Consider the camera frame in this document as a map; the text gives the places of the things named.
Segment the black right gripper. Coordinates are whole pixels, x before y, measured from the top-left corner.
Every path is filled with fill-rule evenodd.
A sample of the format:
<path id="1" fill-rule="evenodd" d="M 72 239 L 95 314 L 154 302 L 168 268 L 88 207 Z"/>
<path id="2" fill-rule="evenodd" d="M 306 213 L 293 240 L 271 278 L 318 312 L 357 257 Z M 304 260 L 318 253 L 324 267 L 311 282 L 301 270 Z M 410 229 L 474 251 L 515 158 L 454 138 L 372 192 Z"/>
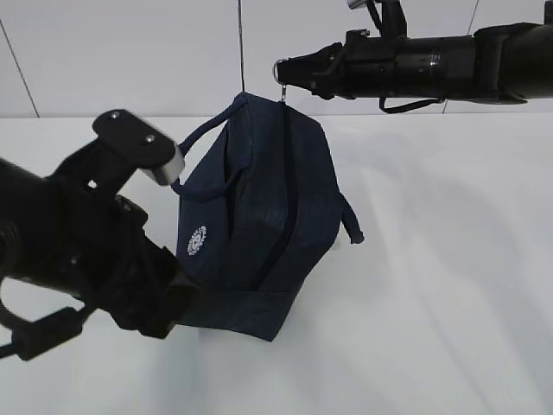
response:
<path id="1" fill-rule="evenodd" d="M 393 62 L 392 44 L 355 29 L 346 32 L 342 43 L 281 61 L 280 80 L 298 80 L 299 87 L 322 99 L 377 98 Z"/>

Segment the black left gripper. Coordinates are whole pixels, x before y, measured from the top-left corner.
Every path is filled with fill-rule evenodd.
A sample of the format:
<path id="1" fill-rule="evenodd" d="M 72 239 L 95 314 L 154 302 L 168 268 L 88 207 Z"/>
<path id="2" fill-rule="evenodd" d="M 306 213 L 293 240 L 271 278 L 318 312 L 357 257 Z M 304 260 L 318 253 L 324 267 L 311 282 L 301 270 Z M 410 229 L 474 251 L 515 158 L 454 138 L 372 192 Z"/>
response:
<path id="1" fill-rule="evenodd" d="M 197 290 L 176 257 L 146 235 L 148 215 L 119 193 L 138 167 L 109 144 L 90 142 L 56 169 L 56 273 L 82 303 L 73 313 L 79 327 L 103 310 L 121 329 L 164 339 Z"/>

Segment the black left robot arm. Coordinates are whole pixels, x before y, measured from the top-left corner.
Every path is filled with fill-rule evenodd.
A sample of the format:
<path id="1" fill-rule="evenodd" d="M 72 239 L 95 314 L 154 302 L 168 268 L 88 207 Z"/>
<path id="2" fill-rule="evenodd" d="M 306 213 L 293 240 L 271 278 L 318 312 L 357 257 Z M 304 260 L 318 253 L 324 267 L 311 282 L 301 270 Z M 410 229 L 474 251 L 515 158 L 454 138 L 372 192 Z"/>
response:
<path id="1" fill-rule="evenodd" d="M 163 338 L 201 295 L 176 257 L 146 235 L 147 214 L 120 194 L 136 165 L 91 143 L 39 177 L 1 163 L 1 272 Z"/>

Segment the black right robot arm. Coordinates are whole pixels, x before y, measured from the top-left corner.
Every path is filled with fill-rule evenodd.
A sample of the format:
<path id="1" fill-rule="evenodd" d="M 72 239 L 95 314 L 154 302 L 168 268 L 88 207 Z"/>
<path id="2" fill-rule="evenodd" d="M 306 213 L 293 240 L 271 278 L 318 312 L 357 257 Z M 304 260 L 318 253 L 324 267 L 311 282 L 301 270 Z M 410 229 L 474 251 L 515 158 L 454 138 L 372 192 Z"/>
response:
<path id="1" fill-rule="evenodd" d="M 326 100 L 522 105 L 552 96 L 552 27 L 522 22 L 428 38 L 350 30 L 343 42 L 279 61 L 276 76 Z"/>

